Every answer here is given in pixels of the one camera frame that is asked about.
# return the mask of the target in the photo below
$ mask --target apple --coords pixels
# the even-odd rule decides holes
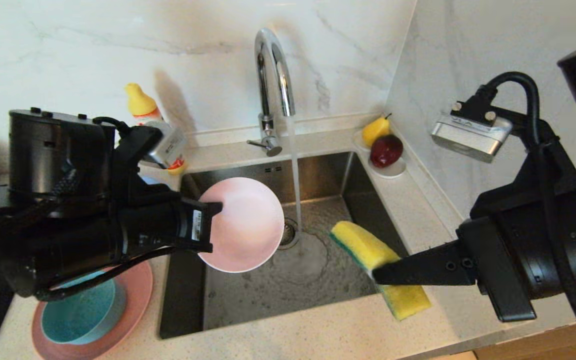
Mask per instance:
[[[404,152],[404,144],[393,134],[378,137],[370,148],[370,161],[377,168],[385,168],[396,162]]]

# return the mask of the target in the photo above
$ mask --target pink plate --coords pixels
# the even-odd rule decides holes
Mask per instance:
[[[247,177],[227,178],[212,185],[199,201],[223,203],[223,210],[212,218],[212,253],[199,253],[212,268],[251,271],[277,250],[284,234],[284,210],[263,183]]]
[[[117,346],[135,328],[144,315],[153,293],[153,270],[148,261],[124,271],[115,278],[126,291],[126,306],[119,322],[106,335],[89,344],[57,344],[42,333],[42,313],[46,307],[40,302],[32,319],[34,350],[46,360],[91,360]]]

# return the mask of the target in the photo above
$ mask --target stainless steel sink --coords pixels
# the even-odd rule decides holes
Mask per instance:
[[[160,323],[162,338],[221,328],[375,293],[366,273],[329,237],[338,221],[353,221],[398,254],[407,251],[354,152],[298,160],[302,230],[294,238],[295,189],[290,160],[183,176],[184,196],[198,199],[215,183],[259,180],[279,198],[286,225],[282,245],[264,265],[224,273],[193,253],[170,256]]]

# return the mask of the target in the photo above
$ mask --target speckled countertop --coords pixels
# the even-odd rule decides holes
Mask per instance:
[[[300,157],[358,151],[354,130],[299,135]],[[288,141],[275,160],[290,158]],[[191,148],[188,171],[267,162],[263,152],[245,143]],[[370,173],[372,182],[411,253],[451,241],[460,219],[432,187],[413,154],[404,152],[407,171],[386,179]],[[361,161],[366,166],[366,156]],[[165,171],[144,170],[178,187]],[[570,324],[574,315],[564,296],[533,301],[534,321],[501,323],[487,296],[477,287],[426,286],[432,308],[402,322],[391,316],[380,294],[333,303],[290,314],[227,326],[173,339],[158,337],[165,284],[166,257],[150,261],[154,288],[144,317],[128,337],[101,359],[398,359],[459,353]],[[14,297],[0,330],[0,359],[35,359],[30,327],[34,298]]]

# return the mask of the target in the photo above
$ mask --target marble wall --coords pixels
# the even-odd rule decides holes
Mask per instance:
[[[478,162],[435,145],[435,122],[480,84],[522,71],[537,82],[541,117],[576,166],[576,104],[556,65],[574,50],[574,0],[418,1],[386,110],[462,217],[478,194],[512,182],[526,155],[511,137],[492,164]],[[493,104],[526,111],[517,84],[502,85]]]
[[[245,140],[228,134],[258,123],[253,45],[262,27],[286,52],[298,121],[380,111],[415,4],[0,0],[0,143],[9,109],[129,116],[128,82],[190,137]]]

